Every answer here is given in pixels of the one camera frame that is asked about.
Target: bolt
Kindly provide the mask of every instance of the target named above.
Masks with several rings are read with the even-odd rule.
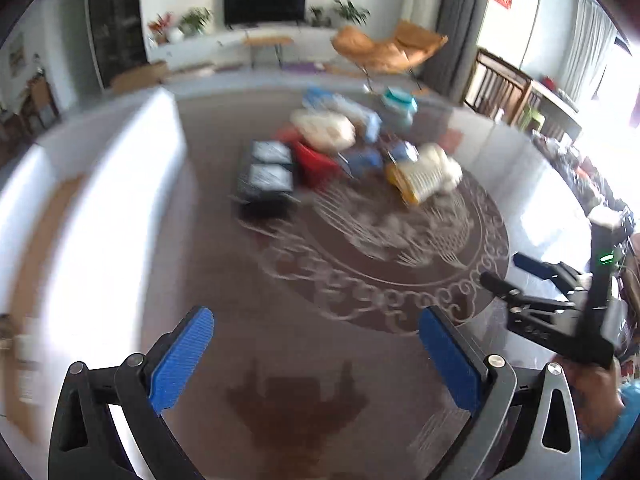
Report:
[[[140,366],[145,357],[142,354],[131,354],[127,357],[127,365],[131,367]]]
[[[546,369],[549,370],[553,375],[560,375],[562,373],[562,367],[558,363],[549,363],[546,366]]]
[[[487,360],[489,361],[489,364],[494,368],[502,368],[505,364],[504,358],[496,354],[490,355]]]
[[[82,368],[84,368],[84,365],[80,361],[76,361],[69,367],[69,373],[73,375],[79,374]]]

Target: human hand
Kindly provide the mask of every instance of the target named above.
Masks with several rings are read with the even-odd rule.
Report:
[[[624,410],[618,392],[618,361],[614,359],[609,370],[595,365],[581,365],[559,355],[553,361],[561,365],[569,386],[580,397],[577,402],[574,400],[580,430],[591,438],[605,436]]]

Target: television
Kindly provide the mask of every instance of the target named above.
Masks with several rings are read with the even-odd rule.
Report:
[[[306,0],[224,0],[225,25],[302,22]]]

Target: gray curtain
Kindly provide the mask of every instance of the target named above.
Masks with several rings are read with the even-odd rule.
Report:
[[[476,42],[489,0],[442,0],[436,31],[449,42],[422,68],[421,79],[440,95],[460,102],[476,57]]]

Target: blue pad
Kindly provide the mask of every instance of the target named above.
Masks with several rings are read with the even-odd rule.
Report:
[[[456,406],[473,415],[481,401],[480,377],[475,369],[428,308],[420,316],[418,332]]]
[[[213,337],[213,314],[201,308],[151,375],[149,401],[154,411],[173,407]]]

